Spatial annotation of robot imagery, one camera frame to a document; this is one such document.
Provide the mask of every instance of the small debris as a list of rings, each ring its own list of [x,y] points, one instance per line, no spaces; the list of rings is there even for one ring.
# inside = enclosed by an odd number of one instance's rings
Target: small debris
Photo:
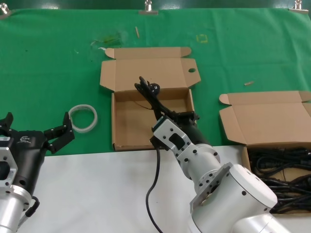
[[[104,45],[108,48],[112,47],[121,47],[121,35],[120,33],[116,33],[113,35],[106,36],[104,39]]]
[[[254,81],[248,82],[248,83],[244,83],[244,86],[249,86],[252,85],[254,83]]]
[[[94,45],[95,43],[103,43],[103,41],[101,41],[101,40],[94,40],[90,45],[92,46],[92,45]]]
[[[139,32],[138,32],[138,28],[137,28],[137,27],[135,27],[135,30],[136,30],[137,38],[139,39]]]

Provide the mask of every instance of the silver metal bracket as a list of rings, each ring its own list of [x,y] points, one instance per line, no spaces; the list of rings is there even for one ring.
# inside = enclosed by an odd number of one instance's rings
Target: silver metal bracket
[[[295,6],[289,9],[292,12],[297,12],[301,14],[308,14],[309,10],[302,9],[302,0],[295,0]]]
[[[5,3],[0,3],[0,9],[2,10],[2,15],[0,19],[7,18],[12,12],[9,10],[8,5]]]
[[[146,0],[145,1],[145,10],[144,11],[139,11],[141,15],[158,15],[158,11],[153,11],[152,10],[152,1],[151,0]]]
[[[170,141],[170,137],[176,133],[179,137],[183,139],[185,142],[185,145],[179,150],[177,146]],[[174,155],[177,157],[178,160],[183,159],[182,153],[188,148],[193,147],[194,149],[197,149],[197,147],[192,144],[189,137],[174,123],[172,123],[170,120],[166,119],[155,131],[154,136],[159,139],[161,142],[163,142],[166,146],[168,146],[174,153]]]
[[[212,189],[217,187],[222,178],[228,173],[230,168],[232,167],[232,163],[227,163],[223,165],[214,176],[212,176],[209,180],[209,183],[205,183],[204,186],[199,190],[195,198],[190,202],[190,213],[193,212],[195,208],[202,205],[202,203],[208,198],[208,196],[212,193]]]
[[[0,161],[7,162],[8,165],[10,166],[10,172],[9,172],[8,177],[5,180],[0,181],[0,192],[2,192],[2,191],[8,191],[10,189],[10,186],[17,173],[17,165],[8,147],[0,147]]]

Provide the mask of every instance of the wooden stick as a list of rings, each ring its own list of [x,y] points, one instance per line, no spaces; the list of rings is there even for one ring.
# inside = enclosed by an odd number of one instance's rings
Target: wooden stick
[[[139,32],[138,32],[138,28],[137,28],[137,27],[135,27],[135,29],[136,29],[136,34],[137,34],[137,37],[138,37],[138,39],[139,39]]]
[[[248,83],[244,83],[244,86],[248,86],[248,85],[252,85],[254,83],[254,81],[248,82]]]

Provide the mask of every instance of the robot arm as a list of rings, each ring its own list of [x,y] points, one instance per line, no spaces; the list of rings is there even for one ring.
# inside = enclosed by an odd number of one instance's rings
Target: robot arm
[[[62,126],[45,132],[16,131],[10,128],[12,122],[11,113],[0,120],[1,233],[15,233],[39,206],[33,193],[46,152],[56,153],[74,139],[68,113]],[[35,203],[29,207],[32,199]]]
[[[269,213],[277,203],[273,191],[241,165],[221,166],[218,153],[196,127],[199,117],[194,112],[178,114],[165,108],[156,98],[160,87],[142,77],[135,87],[157,118],[150,141],[171,150],[194,182],[197,195],[190,203],[190,232],[289,233]]]

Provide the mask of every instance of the white tape roll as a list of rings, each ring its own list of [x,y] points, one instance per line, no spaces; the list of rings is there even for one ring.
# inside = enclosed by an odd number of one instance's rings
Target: white tape roll
[[[89,126],[87,126],[86,128],[83,128],[83,129],[76,127],[73,124],[73,120],[72,120],[72,117],[71,117],[71,115],[74,112],[79,111],[79,110],[91,110],[93,112],[93,114],[94,114],[93,122]],[[72,123],[72,128],[76,132],[78,132],[78,133],[87,133],[87,132],[91,131],[95,127],[95,125],[97,124],[97,112],[96,112],[95,108],[93,108],[91,105],[88,105],[88,104],[79,104],[79,105],[74,106],[73,108],[71,108],[69,110],[69,118],[70,118],[71,123]]]

